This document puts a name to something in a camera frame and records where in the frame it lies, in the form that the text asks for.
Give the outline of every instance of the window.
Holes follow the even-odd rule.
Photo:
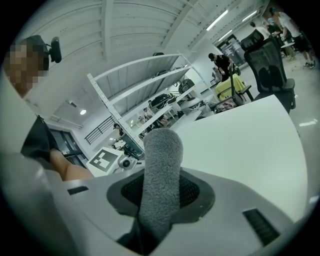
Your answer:
[[[82,153],[70,132],[54,129],[50,129],[50,132],[55,138],[59,150],[70,163],[87,168],[88,159]]]

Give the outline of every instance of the chair backrest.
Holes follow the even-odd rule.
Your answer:
[[[260,93],[281,92],[287,82],[279,45],[274,38],[267,38],[254,30],[241,41],[244,58],[251,67]]]

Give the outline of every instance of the shelf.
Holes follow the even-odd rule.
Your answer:
[[[173,85],[177,80],[181,79],[190,68],[190,66],[180,68],[131,86],[124,93],[111,99],[110,103],[118,113],[123,116],[136,106],[144,103],[150,97],[157,95],[165,88]]]
[[[172,68],[180,54],[152,56],[128,62],[93,78],[108,99],[128,88],[154,77],[158,72]]]
[[[196,86],[192,86],[189,90],[186,90],[184,93],[182,93],[179,97],[176,98],[176,102],[181,101],[185,96],[187,96],[189,93],[191,93]]]
[[[154,121],[156,121],[160,116],[168,112],[171,108],[172,108],[172,105],[167,105],[161,110],[159,110],[157,113],[154,114],[154,116],[150,120],[146,121],[138,130],[136,130],[135,134],[139,135],[140,133],[142,133],[145,129],[147,129],[147,127],[152,125]]]
[[[171,71],[171,72],[168,72],[168,73],[165,73],[165,74],[162,74],[162,75],[159,75],[155,78],[151,78],[151,79],[148,79],[147,81],[144,81],[142,83],[139,83],[137,85],[133,85],[131,87],[129,87],[126,91],[124,91],[123,93],[117,95],[116,97],[113,97],[110,99],[110,103],[111,104],[115,104],[117,103],[118,101],[128,97],[129,95],[133,94],[134,92],[144,88],[144,87],[147,87],[147,86],[150,86],[151,84],[154,84],[156,83],[157,81],[159,80],[162,80],[164,78],[166,78],[162,83],[161,83],[161,87],[159,87],[155,93],[161,91],[162,89],[164,89],[166,86],[171,86],[171,84],[168,84],[168,81],[169,80],[172,80],[172,79],[169,79],[167,77],[169,76],[173,76],[173,80],[178,80],[180,77],[182,77],[189,69],[191,69],[190,66],[187,66],[187,67],[184,67],[184,68],[180,68],[180,69],[176,69],[174,71]]]

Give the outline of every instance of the black office chair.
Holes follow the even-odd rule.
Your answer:
[[[241,41],[244,58],[251,67],[259,95],[254,99],[275,95],[289,113],[296,107],[295,80],[287,79],[279,45],[274,38],[264,40],[264,36],[254,30]]]

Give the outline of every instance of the fluorescent light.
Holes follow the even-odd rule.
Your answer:
[[[220,42],[222,39],[224,39],[227,35],[229,35],[230,33],[232,32],[232,29],[228,32],[228,33],[226,33],[224,36],[222,36],[219,40],[218,40],[218,42]]]
[[[254,11],[253,13],[249,14],[247,17],[245,17],[242,22],[246,21],[247,19],[249,19],[252,15],[255,15],[257,13],[258,10]]]
[[[225,10],[224,13],[222,13],[214,22],[211,23],[210,26],[208,26],[208,28],[206,29],[207,31],[209,31],[218,21],[220,21],[222,19],[223,16],[225,16],[228,13],[228,10]]]

